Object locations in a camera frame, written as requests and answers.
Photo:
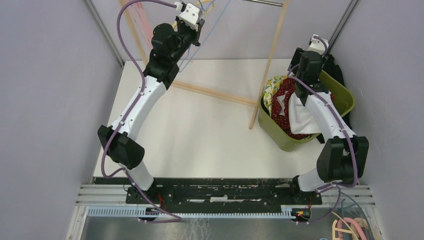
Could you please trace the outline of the blue wire hanger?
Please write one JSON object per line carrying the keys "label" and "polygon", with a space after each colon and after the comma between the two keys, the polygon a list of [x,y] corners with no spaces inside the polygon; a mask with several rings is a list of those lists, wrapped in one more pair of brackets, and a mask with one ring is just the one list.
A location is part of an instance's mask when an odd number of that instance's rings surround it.
{"label": "blue wire hanger", "polygon": [[197,53],[202,49],[203,44],[205,44],[208,41],[208,38],[211,36],[211,34],[213,33],[213,31],[217,27],[218,23],[221,21],[223,15],[225,14],[226,10],[228,9],[230,3],[231,3],[231,1],[229,0],[225,4],[225,6],[223,7],[223,10],[219,14],[219,16],[216,19],[216,21],[214,22],[214,24],[211,27],[210,31],[207,33],[206,37],[204,38],[203,43],[201,43],[201,45],[196,48],[196,50],[194,51],[194,53],[193,54],[190,54],[191,48],[189,48],[187,50],[187,56],[183,60],[181,60],[181,63],[179,65],[179,71],[178,71],[179,73],[182,73],[186,69],[186,67],[189,65],[189,63],[191,63],[194,60],[194,58],[197,55]]}

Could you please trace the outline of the lemon print skirt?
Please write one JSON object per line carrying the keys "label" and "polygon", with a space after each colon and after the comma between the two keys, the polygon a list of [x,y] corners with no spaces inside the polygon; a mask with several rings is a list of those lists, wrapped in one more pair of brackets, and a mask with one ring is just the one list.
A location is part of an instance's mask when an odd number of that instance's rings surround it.
{"label": "lemon print skirt", "polygon": [[265,84],[262,103],[268,115],[271,115],[273,96],[286,78],[287,76],[285,75],[274,76],[268,79]]}

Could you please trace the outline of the white garment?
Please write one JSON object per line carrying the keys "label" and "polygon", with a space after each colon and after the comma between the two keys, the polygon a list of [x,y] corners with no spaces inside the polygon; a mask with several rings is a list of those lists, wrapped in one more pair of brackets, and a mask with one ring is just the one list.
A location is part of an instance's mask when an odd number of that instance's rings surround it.
{"label": "white garment", "polygon": [[321,130],[314,117],[295,93],[289,95],[286,91],[283,95],[276,97],[277,116],[288,117],[289,128],[293,134],[312,135],[319,134]]}

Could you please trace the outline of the red polka dot skirt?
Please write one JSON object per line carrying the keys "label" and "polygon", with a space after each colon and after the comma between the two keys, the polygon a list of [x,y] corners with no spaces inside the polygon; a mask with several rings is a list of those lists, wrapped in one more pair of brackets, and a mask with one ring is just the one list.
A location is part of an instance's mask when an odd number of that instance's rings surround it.
{"label": "red polka dot skirt", "polygon": [[271,119],[289,137],[295,140],[308,139],[320,134],[321,130],[295,93],[296,81],[284,75],[275,76],[267,81],[263,103]]}

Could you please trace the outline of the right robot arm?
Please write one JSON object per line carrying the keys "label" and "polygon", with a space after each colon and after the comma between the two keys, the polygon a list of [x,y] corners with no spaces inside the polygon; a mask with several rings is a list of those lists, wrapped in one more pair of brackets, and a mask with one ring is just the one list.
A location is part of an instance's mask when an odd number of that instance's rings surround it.
{"label": "right robot arm", "polygon": [[324,62],[323,53],[302,48],[295,50],[290,62],[295,95],[311,113],[325,141],[316,167],[293,178],[297,185],[289,189],[288,196],[295,204],[306,201],[312,191],[353,188],[365,171],[369,141],[357,136],[336,110],[330,90],[319,80]]}

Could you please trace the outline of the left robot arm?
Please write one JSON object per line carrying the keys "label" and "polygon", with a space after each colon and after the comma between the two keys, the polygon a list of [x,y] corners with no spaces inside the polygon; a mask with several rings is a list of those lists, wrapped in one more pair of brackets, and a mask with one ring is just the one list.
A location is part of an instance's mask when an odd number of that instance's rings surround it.
{"label": "left robot arm", "polygon": [[158,191],[152,186],[154,177],[143,158],[145,149],[136,142],[143,122],[155,103],[169,89],[179,72],[178,62],[191,45],[200,46],[199,38],[204,19],[194,26],[176,18],[177,29],[162,23],[153,30],[149,62],[141,75],[140,85],[129,103],[110,126],[101,125],[97,135],[103,147],[102,158],[110,157],[139,187],[138,197],[149,204],[156,200]]}

